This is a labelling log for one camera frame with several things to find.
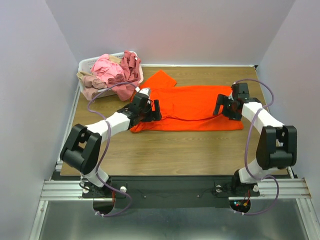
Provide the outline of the orange t shirt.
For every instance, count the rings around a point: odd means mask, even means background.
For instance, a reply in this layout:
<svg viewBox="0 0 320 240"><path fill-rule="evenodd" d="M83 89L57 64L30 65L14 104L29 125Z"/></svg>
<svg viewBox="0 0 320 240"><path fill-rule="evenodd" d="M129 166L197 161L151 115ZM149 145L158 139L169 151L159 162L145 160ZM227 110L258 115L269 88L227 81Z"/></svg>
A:
<svg viewBox="0 0 320 240"><path fill-rule="evenodd" d="M159 70L141 87L150 88L150 98L159 100L160 121L140 122L132 133L142 131L237 131L244 125L229 120L219 111L213 115L219 94L229 95L231 87L225 85L176 86L177 81Z"/></svg>

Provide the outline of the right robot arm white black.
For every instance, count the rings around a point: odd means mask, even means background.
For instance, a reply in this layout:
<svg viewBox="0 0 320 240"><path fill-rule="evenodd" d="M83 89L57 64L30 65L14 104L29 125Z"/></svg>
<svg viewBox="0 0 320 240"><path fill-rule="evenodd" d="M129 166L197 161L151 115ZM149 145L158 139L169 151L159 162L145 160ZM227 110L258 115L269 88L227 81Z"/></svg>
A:
<svg viewBox="0 0 320 240"><path fill-rule="evenodd" d="M253 129L259 133L255 159L248 162L246 152L244 167L232 176L230 189L235 195L242 195L248 185L269 178L275 170L294 166L297 162L297 129L275 119L267 108L268 105L250 96L248 84L242 80L233 83L230 95L219 94L217 97L213 115L221 113L229 120L246 118L250 121L245 151L249 150Z"/></svg>

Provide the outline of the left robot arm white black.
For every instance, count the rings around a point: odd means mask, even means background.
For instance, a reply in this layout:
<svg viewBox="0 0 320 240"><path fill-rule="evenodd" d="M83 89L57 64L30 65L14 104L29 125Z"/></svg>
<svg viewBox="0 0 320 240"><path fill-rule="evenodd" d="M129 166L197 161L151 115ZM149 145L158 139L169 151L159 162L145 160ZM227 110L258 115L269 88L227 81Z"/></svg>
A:
<svg viewBox="0 0 320 240"><path fill-rule="evenodd" d="M103 116L102 120L93 124L73 126L60 152L60 159L88 180L88 183L79 184L83 194L95 191L100 197L109 194L115 197L116 193L129 197L125 187L118 190L111 186L108 182L109 175L100 167L111 137L128 131L139 123L161 119L160 101L150 99L148 93L138 92L132 102L111 116Z"/></svg>

